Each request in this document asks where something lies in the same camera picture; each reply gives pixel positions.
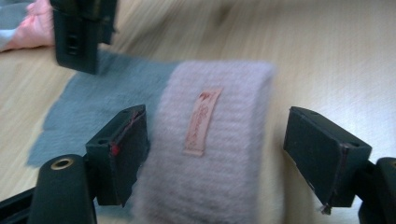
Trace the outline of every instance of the wooden table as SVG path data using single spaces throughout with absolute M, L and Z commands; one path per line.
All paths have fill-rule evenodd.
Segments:
M 153 60 L 265 60 L 277 67 L 265 126 L 261 223 L 358 223 L 360 200 L 330 217 L 282 150 L 289 108 L 316 110 L 396 157 L 396 2 L 121 0 L 108 49 Z M 75 71 L 53 48 L 0 53 L 0 200 L 35 185 L 26 166 L 51 105 Z M 130 223 L 104 208 L 100 223 Z

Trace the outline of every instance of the pink fabric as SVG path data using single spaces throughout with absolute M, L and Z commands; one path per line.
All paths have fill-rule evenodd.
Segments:
M 258 223 L 264 117 L 274 72 L 268 63 L 238 61 L 184 62 L 174 70 L 131 198 L 138 223 Z M 214 89 L 222 92 L 205 154 L 187 155 L 195 100 Z
M 54 44 L 50 0 L 35 0 L 27 7 L 28 14 L 4 49 L 24 49 Z

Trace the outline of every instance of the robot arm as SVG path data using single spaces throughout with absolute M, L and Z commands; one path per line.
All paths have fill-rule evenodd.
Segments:
M 117 0 L 50 0 L 50 3 L 58 64 L 95 74 L 98 44 L 111 43 Z

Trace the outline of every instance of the red marking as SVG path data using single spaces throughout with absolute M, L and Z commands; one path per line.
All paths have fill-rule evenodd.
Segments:
M 210 92 L 202 92 L 199 98 L 202 98 L 202 101 L 210 97 Z
M 120 147 L 117 144 L 112 143 L 111 144 L 111 154 L 113 156 L 117 156 L 117 155 L 119 155 L 119 153 L 120 153 Z

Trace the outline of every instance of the pink label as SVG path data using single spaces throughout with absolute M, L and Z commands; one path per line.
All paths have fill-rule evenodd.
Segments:
M 207 127 L 222 89 L 205 90 L 195 102 L 190 126 L 187 131 L 184 152 L 195 156 L 203 156 Z

